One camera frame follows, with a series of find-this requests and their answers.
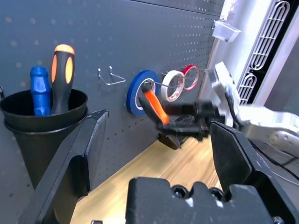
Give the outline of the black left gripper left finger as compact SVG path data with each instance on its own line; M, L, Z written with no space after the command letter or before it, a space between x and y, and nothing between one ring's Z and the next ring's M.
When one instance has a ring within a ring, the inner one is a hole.
M96 179L108 110L92 112L60 144L35 189L20 224L68 224L77 201Z

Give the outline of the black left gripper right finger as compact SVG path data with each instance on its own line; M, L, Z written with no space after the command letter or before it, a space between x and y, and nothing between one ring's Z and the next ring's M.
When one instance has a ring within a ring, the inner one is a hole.
M288 224L290 199L265 160L239 131L210 125L216 173L224 191L218 202L222 224Z

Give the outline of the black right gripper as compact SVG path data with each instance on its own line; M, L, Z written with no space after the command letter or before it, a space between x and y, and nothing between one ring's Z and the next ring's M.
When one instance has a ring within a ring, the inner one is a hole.
M192 123L156 123L157 130L164 134L189 136L203 140L210 134L210 123L221 122L218 108L211 101L196 101L194 104L164 104L164 111L169 115L194 115Z

